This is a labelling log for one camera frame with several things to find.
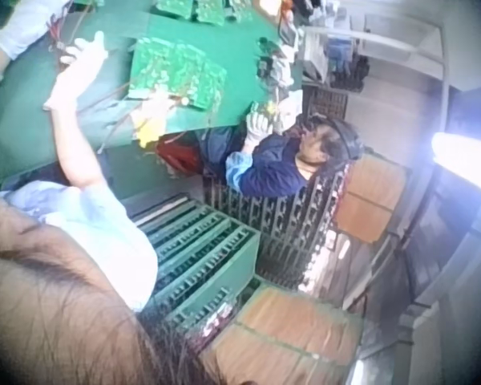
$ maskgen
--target worker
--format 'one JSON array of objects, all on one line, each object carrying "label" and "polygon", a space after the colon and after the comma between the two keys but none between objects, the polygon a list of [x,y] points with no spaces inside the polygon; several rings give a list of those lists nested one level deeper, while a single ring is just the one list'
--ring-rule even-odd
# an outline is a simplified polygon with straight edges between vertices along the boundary
[{"label": "worker", "polygon": [[286,197],[298,193],[318,172],[332,174],[363,152],[352,125],[314,115],[301,138],[273,134],[269,119],[248,115],[242,149],[226,160],[228,185],[247,197]]},{"label": "worker", "polygon": [[[64,3],[20,1],[0,30],[0,79]],[[145,307],[155,251],[79,129],[77,98],[107,58],[103,40],[98,32],[67,48],[45,105],[71,186],[35,181],[0,192],[0,383],[225,383]]]}]

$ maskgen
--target green circuit board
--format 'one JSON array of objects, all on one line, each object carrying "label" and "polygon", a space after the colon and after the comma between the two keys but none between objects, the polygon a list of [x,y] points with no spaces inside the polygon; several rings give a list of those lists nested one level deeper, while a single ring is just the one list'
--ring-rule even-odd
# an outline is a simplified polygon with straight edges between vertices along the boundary
[{"label": "green circuit board", "polygon": [[156,7],[158,10],[175,14],[182,18],[191,18],[194,0],[158,0]]},{"label": "green circuit board", "polygon": [[230,4],[237,20],[251,20],[251,0],[230,0]]},{"label": "green circuit board", "polygon": [[226,82],[226,70],[207,60],[203,65],[200,76],[200,86],[193,100],[193,105],[205,110],[219,107],[222,99],[224,83]]},{"label": "green circuit board", "polygon": [[217,26],[224,25],[223,0],[198,0],[196,16],[199,22],[208,22]]},{"label": "green circuit board", "polygon": [[188,44],[177,43],[169,58],[171,64],[169,92],[175,95],[186,95],[192,102],[198,90],[204,61],[203,51]]},{"label": "green circuit board", "polygon": [[174,44],[158,38],[141,38],[131,65],[128,97],[146,99],[155,87],[168,88]]},{"label": "green circuit board", "polygon": [[142,38],[135,47],[128,97],[146,99],[156,88],[163,88],[208,110],[219,106],[226,75],[223,67],[193,46]]}]

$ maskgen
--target headphones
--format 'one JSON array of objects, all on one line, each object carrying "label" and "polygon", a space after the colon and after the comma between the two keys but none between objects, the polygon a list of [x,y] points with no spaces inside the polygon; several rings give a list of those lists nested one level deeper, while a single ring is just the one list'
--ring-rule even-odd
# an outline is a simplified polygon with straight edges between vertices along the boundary
[{"label": "headphones", "polygon": [[359,160],[362,158],[364,148],[360,136],[352,124],[337,118],[329,118],[321,114],[313,114],[309,121],[315,125],[326,124],[333,128],[342,139],[346,147],[349,160]]}]

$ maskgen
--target gloved hand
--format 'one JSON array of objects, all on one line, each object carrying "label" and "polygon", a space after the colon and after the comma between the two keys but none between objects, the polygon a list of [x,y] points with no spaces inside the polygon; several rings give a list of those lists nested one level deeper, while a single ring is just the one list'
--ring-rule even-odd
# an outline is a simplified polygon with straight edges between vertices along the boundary
[{"label": "gloved hand", "polygon": [[45,109],[68,103],[76,104],[77,98],[93,83],[108,57],[103,45],[103,32],[96,32],[92,42],[76,38],[75,46],[68,47],[66,53],[68,56],[61,57],[61,63],[69,66],[57,76],[50,98],[44,105]]},{"label": "gloved hand", "polygon": [[273,126],[269,119],[257,111],[257,103],[252,106],[252,111],[246,118],[248,133],[244,141],[245,146],[255,148],[263,139],[273,133]]},{"label": "gloved hand", "polygon": [[21,0],[7,24],[0,30],[0,49],[16,59],[47,31],[50,18],[63,16],[69,0]]}]

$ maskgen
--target green workbench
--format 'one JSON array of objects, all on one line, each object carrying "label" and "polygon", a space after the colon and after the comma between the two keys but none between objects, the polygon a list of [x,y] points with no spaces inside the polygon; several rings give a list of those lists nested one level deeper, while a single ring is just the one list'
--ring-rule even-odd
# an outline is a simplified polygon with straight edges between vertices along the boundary
[{"label": "green workbench", "polygon": [[[168,121],[168,132],[181,132],[209,126],[238,124],[254,100],[264,100],[267,92],[257,78],[257,58],[261,54],[257,40],[276,40],[277,29],[253,11],[253,19],[211,26],[149,14],[146,0],[123,2],[108,0],[98,12],[83,20],[76,37],[90,39],[103,30],[109,59],[90,89],[79,100],[85,107],[128,81],[132,54],[128,51],[136,39],[157,37],[181,41],[201,49],[228,71],[224,96],[215,115],[191,107],[181,107]],[[63,32],[69,38],[77,14],[70,14]],[[50,40],[41,39],[13,62],[0,85],[0,183],[55,160],[55,147],[49,115],[42,104],[50,94],[56,76],[55,55],[48,51]],[[124,93],[79,115],[85,135],[96,148],[111,127],[136,101],[124,100]],[[109,146],[128,144],[132,138],[129,120],[113,135]]]}]

